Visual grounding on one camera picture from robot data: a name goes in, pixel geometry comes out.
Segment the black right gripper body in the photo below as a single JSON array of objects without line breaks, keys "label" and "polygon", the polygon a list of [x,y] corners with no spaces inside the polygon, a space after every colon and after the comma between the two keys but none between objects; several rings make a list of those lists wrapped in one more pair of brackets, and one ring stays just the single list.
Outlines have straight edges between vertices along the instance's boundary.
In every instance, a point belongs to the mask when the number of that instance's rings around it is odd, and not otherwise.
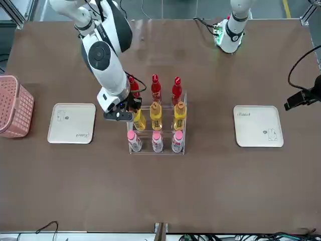
[{"label": "black right gripper body", "polygon": [[131,111],[136,113],[141,109],[142,98],[129,95],[124,101],[120,103],[120,109],[123,111]]}]

